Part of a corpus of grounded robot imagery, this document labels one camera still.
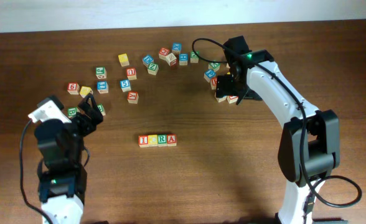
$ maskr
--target toy block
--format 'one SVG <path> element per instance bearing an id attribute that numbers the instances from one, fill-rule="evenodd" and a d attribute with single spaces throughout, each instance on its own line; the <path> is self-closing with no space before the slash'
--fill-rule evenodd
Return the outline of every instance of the toy block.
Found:
<path id="1" fill-rule="evenodd" d="M 147 55 L 143 58 L 143 65 L 146 67 L 148 67 L 148 65 L 153 62 L 154 62 L 154 59 L 150 55 Z"/>
<path id="2" fill-rule="evenodd" d="M 182 51 L 182 44 L 180 43 L 173 43 L 172 44 L 172 53 L 174 55 L 179 55 Z"/>
<path id="3" fill-rule="evenodd" d="M 158 135 L 158 147 L 167 146 L 166 143 L 166 134 L 159 134 Z"/>
<path id="4" fill-rule="evenodd" d="M 126 76 L 128 77 L 128 80 L 138 79 L 137 76 L 136 76 L 136 69 L 135 68 L 127 68 L 126 69 Z"/>
<path id="5" fill-rule="evenodd" d="M 68 118 L 72 118 L 73 116 L 77 115 L 79 112 L 78 108 L 69 108 L 68 109 Z"/>
<path id="6" fill-rule="evenodd" d="M 108 84 L 106 81 L 97 82 L 97 91 L 102 93 L 108 93 Z"/>
<path id="7" fill-rule="evenodd" d="M 139 136 L 139 146 L 140 147 L 149 147 L 148 136 Z"/>
<path id="8" fill-rule="evenodd" d="M 167 141 L 168 146 L 176 146 L 176 144 L 177 144 L 176 135 L 175 134 L 168 134 L 166 136 L 166 141 Z"/>
<path id="9" fill-rule="evenodd" d="M 67 91 L 72 95 L 78 95 L 79 94 L 79 85 L 78 83 L 69 83 Z"/>
<path id="10" fill-rule="evenodd" d="M 238 96 L 227 96 L 228 103 L 235 103 L 238 100 Z"/>
<path id="11" fill-rule="evenodd" d="M 107 78 L 107 71 L 105 67 L 96 67 L 96 76 L 98 79 Z"/>
<path id="12" fill-rule="evenodd" d="M 212 90 L 216 90 L 216 84 L 217 84 L 217 78 L 216 77 L 213 77 L 210 79 L 210 88 Z"/>
<path id="13" fill-rule="evenodd" d="M 166 56 L 166 62 L 171 67 L 176 64 L 176 56 L 173 53 L 170 53 Z"/>
<path id="14" fill-rule="evenodd" d="M 150 64 L 148 65 L 147 71 L 148 71 L 148 73 L 149 73 L 150 75 L 157 75 L 158 70 L 159 70 L 159 67 L 158 67 L 158 65 L 157 65 L 157 64 L 155 64 L 155 63 L 150 63 Z"/>
<path id="15" fill-rule="evenodd" d="M 129 80 L 120 81 L 122 92 L 131 91 L 131 84 Z"/>
<path id="16" fill-rule="evenodd" d="M 216 97 L 216 93 L 215 93 L 215 98 L 216 98 L 216 101 L 218 101 L 218 103 L 220 103 L 220 102 L 222 102 L 222 101 L 225 101 L 225 100 L 226 100 L 226 98 L 227 98 L 227 96 L 224 96 L 224 97 L 222 97 L 222 98 L 217 98 L 217 97 Z"/>
<path id="17" fill-rule="evenodd" d="M 189 62 L 189 55 L 188 54 L 180 54 L 179 55 L 179 65 L 187 65 Z"/>
<path id="18" fill-rule="evenodd" d="M 87 87 L 87 86 L 83 86 L 81 88 L 81 91 L 79 92 L 79 94 L 82 96 L 82 98 L 84 98 L 89 93 L 93 94 L 93 90 L 90 87 Z"/>
<path id="19" fill-rule="evenodd" d="M 149 147 L 158 146 L 158 135 L 153 134 L 148 136 L 148 146 Z"/>
<path id="20" fill-rule="evenodd" d="M 97 105 L 97 108 L 100 110 L 103 116 L 106 116 L 106 111 L 104 110 L 104 106 L 102 104 Z"/>
<path id="21" fill-rule="evenodd" d="M 128 92 L 128 102 L 138 104 L 138 101 L 139 101 L 139 93 L 129 91 Z"/>
<path id="22" fill-rule="evenodd" d="M 212 69 L 214 72 L 217 72 L 220 69 L 220 63 L 209 63 L 208 69 Z"/>
<path id="23" fill-rule="evenodd" d="M 169 49 L 161 48 L 158 52 L 158 56 L 162 60 L 166 60 L 166 55 L 169 55 Z"/>
<path id="24" fill-rule="evenodd" d="M 205 73 L 204 73 L 204 79 L 207 81 L 207 82 L 210 82 L 210 79 L 215 77 L 216 76 L 216 73 L 212 70 L 212 69 L 209 69 L 207 70 Z"/>
<path id="25" fill-rule="evenodd" d="M 194 52 L 190 53 L 190 63 L 198 63 L 198 56 Z"/>
<path id="26" fill-rule="evenodd" d="M 127 54 L 121 54 L 118 56 L 118 59 L 120 60 L 121 66 L 125 67 L 129 65 L 129 59 Z"/>

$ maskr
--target white wall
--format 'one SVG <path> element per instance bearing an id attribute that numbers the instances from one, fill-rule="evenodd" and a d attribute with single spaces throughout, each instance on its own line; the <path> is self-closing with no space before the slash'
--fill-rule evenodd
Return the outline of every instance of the white wall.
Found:
<path id="1" fill-rule="evenodd" d="M 366 19 L 366 0 L 0 0 L 0 32 Z"/>

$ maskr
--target tabletop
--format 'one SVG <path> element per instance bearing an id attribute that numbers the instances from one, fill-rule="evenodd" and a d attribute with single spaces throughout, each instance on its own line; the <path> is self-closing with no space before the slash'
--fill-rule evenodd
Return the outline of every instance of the tabletop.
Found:
<path id="1" fill-rule="evenodd" d="M 366 223 L 366 20 L 282 22 L 225 26 L 106 29 L 0 34 L 0 223 L 40 223 L 19 190 L 18 142 L 36 104 L 55 94 L 66 108 L 82 99 L 67 84 L 90 86 L 106 116 L 85 138 L 91 152 L 82 223 L 222 223 L 273 217 L 282 205 L 286 179 L 277 153 L 281 126 L 262 101 L 218 103 L 204 80 L 208 63 L 171 70 L 161 47 L 191 51 L 199 37 L 218 42 L 243 35 L 252 50 L 267 49 L 285 77 L 320 110 L 340 121 L 340 166 L 362 187 L 360 203 L 331 208 L 316 203 L 314 218 L 341 217 Z M 216 45 L 198 42 L 200 54 L 223 59 Z M 136 68 L 139 93 L 129 104 L 119 54 Z M 152 55 L 156 76 L 142 63 Z M 95 67 L 106 68 L 109 93 L 99 94 Z M 225 64 L 217 75 L 227 72 Z M 24 143 L 24 187 L 37 197 L 41 158 L 30 127 Z M 174 133 L 176 147 L 140 148 L 142 134 Z M 337 203 L 354 199 L 353 186 L 332 180 L 321 195 Z"/>

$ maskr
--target number block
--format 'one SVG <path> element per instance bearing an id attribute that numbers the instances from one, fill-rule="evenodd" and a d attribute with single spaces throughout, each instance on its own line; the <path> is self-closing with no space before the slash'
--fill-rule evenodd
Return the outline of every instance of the number block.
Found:
<path id="1" fill-rule="evenodd" d="M 177 139 L 175 134 L 168 134 L 166 136 L 166 141 L 168 146 L 176 146 L 177 145 Z"/>
<path id="2" fill-rule="evenodd" d="M 166 62 L 170 67 L 176 64 L 176 56 L 173 53 L 170 53 L 166 56 Z"/>
<path id="3" fill-rule="evenodd" d="M 215 62 L 209 63 L 208 69 L 212 69 L 214 72 L 217 72 L 220 69 L 220 63 Z"/>
<path id="4" fill-rule="evenodd" d="M 148 136 L 139 136 L 139 146 L 140 147 L 149 147 Z"/>
<path id="5" fill-rule="evenodd" d="M 218 103 L 220 103 L 220 102 L 225 101 L 225 100 L 226 100 L 226 98 L 227 98 L 227 96 L 224 96 L 224 97 L 222 97 L 222 98 L 217 98 L 217 97 L 216 97 L 216 93 L 215 93 L 215 98 L 216 98 L 216 101 L 218 101 Z"/>
<path id="6" fill-rule="evenodd" d="M 158 147 L 167 146 L 166 142 L 166 134 L 159 134 L 158 135 Z"/>
<path id="7" fill-rule="evenodd" d="M 148 65 L 150 63 L 153 63 L 154 62 L 154 59 L 150 56 L 150 55 L 146 55 L 144 58 L 143 58 L 143 65 L 148 67 Z"/>
<path id="8" fill-rule="evenodd" d="M 172 53 L 174 55 L 179 55 L 182 51 L 182 44 L 180 43 L 173 43 L 172 44 Z"/>
<path id="9" fill-rule="evenodd" d="M 128 102 L 138 104 L 138 101 L 139 101 L 139 93 L 129 91 L 128 92 Z"/>
<path id="10" fill-rule="evenodd" d="M 106 81 L 97 82 L 97 91 L 102 93 L 108 93 L 108 84 Z"/>
<path id="11" fill-rule="evenodd" d="M 148 65 L 147 71 L 148 71 L 148 73 L 149 73 L 150 75 L 157 75 L 158 70 L 159 70 L 159 67 L 158 67 L 158 65 L 157 65 L 157 64 L 155 64 L 155 63 L 150 63 L 150 64 Z"/>
<path id="12" fill-rule="evenodd" d="M 131 91 L 131 84 L 129 80 L 120 81 L 122 92 Z"/>
<path id="13" fill-rule="evenodd" d="M 72 118 L 73 116 L 77 115 L 79 112 L 78 108 L 69 108 L 68 110 L 68 118 Z"/>
<path id="14" fill-rule="evenodd" d="M 148 136 L 148 146 L 149 147 L 158 146 L 158 135 L 152 134 Z"/>
<path id="15" fill-rule="evenodd" d="M 90 87 L 87 86 L 83 86 L 81 88 L 81 91 L 79 92 L 79 95 L 82 96 L 82 98 L 84 98 L 86 95 L 88 95 L 89 93 L 93 94 L 93 90 Z"/>
<path id="16" fill-rule="evenodd" d="M 210 88 L 212 90 L 216 90 L 216 84 L 217 84 L 217 78 L 216 77 L 213 77 L 210 79 Z"/>
<path id="17" fill-rule="evenodd" d="M 190 53 L 190 63 L 198 63 L 199 59 L 198 56 L 194 52 Z"/>
<path id="18" fill-rule="evenodd" d="M 120 60 L 121 66 L 125 67 L 129 65 L 129 59 L 127 54 L 121 54 L 118 56 L 118 59 Z"/>
<path id="19" fill-rule="evenodd" d="M 126 69 L 126 76 L 128 77 L 128 80 L 138 79 L 137 76 L 136 76 L 136 69 L 135 68 L 127 68 Z"/>
<path id="20" fill-rule="evenodd" d="M 107 71 L 105 67 L 96 67 L 96 76 L 98 79 L 107 78 Z"/>
<path id="21" fill-rule="evenodd" d="M 189 55 L 188 54 L 180 54 L 179 55 L 179 65 L 187 65 L 189 62 Z"/>
<path id="22" fill-rule="evenodd" d="M 227 96 L 228 103 L 235 103 L 238 100 L 238 96 Z"/>
<path id="23" fill-rule="evenodd" d="M 106 116 L 106 111 L 104 110 L 104 106 L 102 104 L 97 105 L 97 108 L 100 110 L 103 116 Z"/>
<path id="24" fill-rule="evenodd" d="M 69 83 L 67 91 L 71 95 L 78 95 L 79 94 L 79 89 L 80 89 L 80 87 L 79 87 L 78 83 Z"/>
<path id="25" fill-rule="evenodd" d="M 169 49 L 161 48 L 158 52 L 158 56 L 162 60 L 166 60 L 166 55 L 169 55 Z"/>
<path id="26" fill-rule="evenodd" d="M 215 77 L 216 76 L 216 73 L 212 70 L 212 69 L 209 69 L 207 70 L 205 73 L 204 73 L 204 79 L 207 81 L 207 82 L 210 82 L 210 79 Z"/>

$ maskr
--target wooden cube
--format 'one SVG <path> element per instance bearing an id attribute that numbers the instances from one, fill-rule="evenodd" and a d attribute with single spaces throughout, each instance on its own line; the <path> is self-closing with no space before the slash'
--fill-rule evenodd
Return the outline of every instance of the wooden cube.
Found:
<path id="1" fill-rule="evenodd" d="M 122 92 L 131 91 L 131 84 L 129 80 L 120 81 Z"/>
<path id="2" fill-rule="evenodd" d="M 159 69 L 159 67 L 158 67 L 158 65 L 157 65 L 157 64 L 155 64 L 155 63 L 150 63 L 150 64 L 148 65 L 147 71 L 148 71 L 148 73 L 149 73 L 149 74 L 151 74 L 151 75 L 157 75 L 158 69 Z"/>
<path id="3" fill-rule="evenodd" d="M 93 94 L 93 90 L 90 87 L 87 86 L 83 86 L 81 88 L 81 91 L 79 92 L 79 95 L 82 96 L 82 98 L 84 98 L 86 95 L 88 95 L 89 93 Z"/>
<path id="4" fill-rule="evenodd" d="M 159 134 L 158 135 L 158 147 L 167 146 L 166 143 L 166 134 Z"/>
<path id="5" fill-rule="evenodd" d="M 69 83 L 67 91 L 71 95 L 78 95 L 79 94 L 79 89 L 80 89 L 80 87 L 79 87 L 78 83 Z"/>
<path id="6" fill-rule="evenodd" d="M 150 55 L 146 55 L 144 58 L 143 58 L 143 65 L 148 67 L 148 65 L 150 63 L 153 63 L 154 62 L 154 59 L 150 56 Z"/>
<path id="7" fill-rule="evenodd" d="M 210 82 L 210 79 L 215 77 L 216 76 L 216 73 L 212 70 L 212 69 L 209 69 L 207 70 L 205 73 L 204 73 L 204 79 L 207 81 L 207 82 Z"/>
<path id="8" fill-rule="evenodd" d="M 166 55 L 169 55 L 169 49 L 166 48 L 161 48 L 160 51 L 158 52 L 158 56 L 160 59 L 162 60 L 166 60 Z"/>
<path id="9" fill-rule="evenodd" d="M 218 101 L 218 103 L 220 103 L 220 102 L 222 102 L 222 101 L 225 101 L 225 100 L 226 100 L 226 98 L 227 98 L 227 96 L 224 96 L 224 97 L 222 97 L 222 98 L 217 98 L 217 97 L 216 97 L 216 93 L 215 93 L 215 98 L 216 98 L 216 101 Z"/>
<path id="10" fill-rule="evenodd" d="M 217 84 L 217 78 L 216 77 L 213 77 L 210 79 L 210 88 L 212 90 L 216 90 L 216 84 Z"/>
<path id="11" fill-rule="evenodd" d="M 173 53 L 170 53 L 166 56 L 166 62 L 170 67 L 176 64 L 176 56 Z"/>
<path id="12" fill-rule="evenodd" d="M 118 59 L 120 60 L 121 66 L 125 67 L 129 65 L 129 59 L 127 54 L 121 54 L 118 56 Z"/>
<path id="13" fill-rule="evenodd" d="M 69 108 L 68 109 L 68 118 L 72 118 L 73 116 L 77 115 L 79 112 L 78 108 Z"/>
<path id="14" fill-rule="evenodd" d="M 212 69 L 214 72 L 217 72 L 220 69 L 220 63 L 215 62 L 209 63 L 208 69 Z"/>
<path id="15" fill-rule="evenodd" d="M 179 65 L 187 65 L 189 62 L 189 55 L 188 54 L 180 54 L 179 55 Z"/>
<path id="16" fill-rule="evenodd" d="M 106 111 L 104 110 L 104 106 L 102 104 L 97 105 L 97 108 L 100 110 L 103 116 L 106 116 Z"/>
<path id="17" fill-rule="evenodd" d="M 168 134 L 166 136 L 166 141 L 168 146 L 176 146 L 177 145 L 177 139 L 175 134 Z"/>
<path id="18" fill-rule="evenodd" d="M 139 136 L 139 146 L 140 147 L 149 147 L 148 136 Z"/>
<path id="19" fill-rule="evenodd" d="M 158 146 L 158 135 L 152 134 L 148 136 L 148 146 L 149 147 Z"/>
<path id="20" fill-rule="evenodd" d="M 128 92 L 128 102 L 138 104 L 138 101 L 139 101 L 139 93 L 129 91 Z"/>
<path id="21" fill-rule="evenodd" d="M 235 103 L 238 100 L 238 96 L 227 96 L 228 103 Z"/>
<path id="22" fill-rule="evenodd" d="M 135 80 L 135 79 L 137 79 L 136 69 L 135 68 L 127 68 L 126 69 L 126 76 L 128 77 L 128 80 Z"/>
<path id="23" fill-rule="evenodd" d="M 198 56 L 194 52 L 190 53 L 190 63 L 198 63 L 199 59 Z"/>
<path id="24" fill-rule="evenodd" d="M 180 43 L 173 43 L 172 44 L 172 53 L 174 55 L 179 55 L 182 51 L 182 44 Z"/>
<path id="25" fill-rule="evenodd" d="M 96 67 L 96 76 L 98 79 L 107 78 L 107 71 L 105 67 Z"/>
<path id="26" fill-rule="evenodd" d="M 102 93 L 108 93 L 108 84 L 106 81 L 97 82 L 97 91 Z"/>

